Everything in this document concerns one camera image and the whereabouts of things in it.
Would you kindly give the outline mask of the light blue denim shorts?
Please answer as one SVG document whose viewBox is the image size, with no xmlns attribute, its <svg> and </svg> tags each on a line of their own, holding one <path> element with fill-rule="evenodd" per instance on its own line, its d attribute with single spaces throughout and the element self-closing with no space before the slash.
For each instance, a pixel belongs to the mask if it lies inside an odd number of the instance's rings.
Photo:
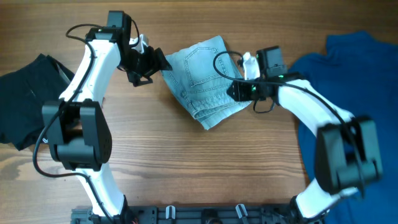
<svg viewBox="0 0 398 224">
<path fill-rule="evenodd" d="M 171 70 L 161 71 L 177 101 L 206 130 L 225 118 L 245 109 L 250 101 L 234 101 L 227 94 L 232 81 L 220 76 L 213 67 L 232 78 L 241 76 L 226 50 L 221 36 L 199 42 L 189 48 L 167 55 Z"/>
</svg>

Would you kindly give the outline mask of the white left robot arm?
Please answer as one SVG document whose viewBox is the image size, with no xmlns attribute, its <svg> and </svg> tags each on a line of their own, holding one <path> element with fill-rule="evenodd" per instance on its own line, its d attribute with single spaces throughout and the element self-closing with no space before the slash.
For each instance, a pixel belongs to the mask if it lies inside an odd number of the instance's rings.
<svg viewBox="0 0 398 224">
<path fill-rule="evenodd" d="M 134 86 L 142 86 L 172 66 L 145 35 L 131 37 L 136 29 L 136 22 L 123 11 L 109 11 L 105 26 L 90 25 L 82 38 L 85 54 L 75 76 L 57 101 L 42 108 L 45 126 L 40 136 L 47 138 L 52 159 L 63 165 L 65 176 L 80 180 L 92 203 L 86 212 L 73 212 L 73 223 L 137 221 L 109 167 L 112 137 L 101 109 L 103 98 L 115 70 L 125 72 Z"/>
</svg>

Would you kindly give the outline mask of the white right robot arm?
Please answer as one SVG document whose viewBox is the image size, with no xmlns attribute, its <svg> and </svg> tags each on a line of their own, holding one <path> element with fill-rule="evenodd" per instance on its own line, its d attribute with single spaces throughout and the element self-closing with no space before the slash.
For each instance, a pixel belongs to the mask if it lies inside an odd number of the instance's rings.
<svg viewBox="0 0 398 224">
<path fill-rule="evenodd" d="M 227 94 L 234 101 L 270 98 L 293 113 L 316 138 L 315 178 L 294 196 L 285 212 L 289 223 L 321 221 L 340 201 L 364 193 L 382 177 L 375 122 L 354 116 L 317 92 L 299 72 L 289 73 L 278 46 L 242 54 L 241 78 L 232 78 Z"/>
</svg>

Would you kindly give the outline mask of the black garment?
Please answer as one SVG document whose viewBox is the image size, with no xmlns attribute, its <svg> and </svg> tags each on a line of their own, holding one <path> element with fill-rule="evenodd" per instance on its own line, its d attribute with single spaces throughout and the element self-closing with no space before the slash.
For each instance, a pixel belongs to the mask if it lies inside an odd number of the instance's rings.
<svg viewBox="0 0 398 224">
<path fill-rule="evenodd" d="M 36 143 L 44 128 L 42 107 L 58 100 L 74 73 L 50 55 L 1 76 L 1 143 L 21 151 Z"/>
</svg>

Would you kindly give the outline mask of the blue shirt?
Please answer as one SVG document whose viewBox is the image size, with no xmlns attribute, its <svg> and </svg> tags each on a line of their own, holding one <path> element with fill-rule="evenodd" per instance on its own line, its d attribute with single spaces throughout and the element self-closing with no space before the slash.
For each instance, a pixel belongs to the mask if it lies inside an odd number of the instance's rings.
<svg viewBox="0 0 398 224">
<path fill-rule="evenodd" d="M 382 179 L 366 187 L 363 200 L 340 202 L 325 222 L 397 223 L 397 45 L 365 31 L 329 35 L 325 55 L 307 54 L 290 72 L 301 73 L 333 104 L 376 124 Z"/>
</svg>

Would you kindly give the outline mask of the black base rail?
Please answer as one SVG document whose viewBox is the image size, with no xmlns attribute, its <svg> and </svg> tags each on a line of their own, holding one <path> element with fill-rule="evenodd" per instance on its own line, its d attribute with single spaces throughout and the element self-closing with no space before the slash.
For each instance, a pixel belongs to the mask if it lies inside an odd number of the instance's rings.
<svg viewBox="0 0 398 224">
<path fill-rule="evenodd" d="M 272 224 L 272 223 L 324 223 L 318 219 L 304 219 L 288 204 L 269 204 L 263 206 L 220 207 L 167 207 L 142 206 L 130 207 L 127 216 L 132 223 L 142 224 Z"/>
</svg>

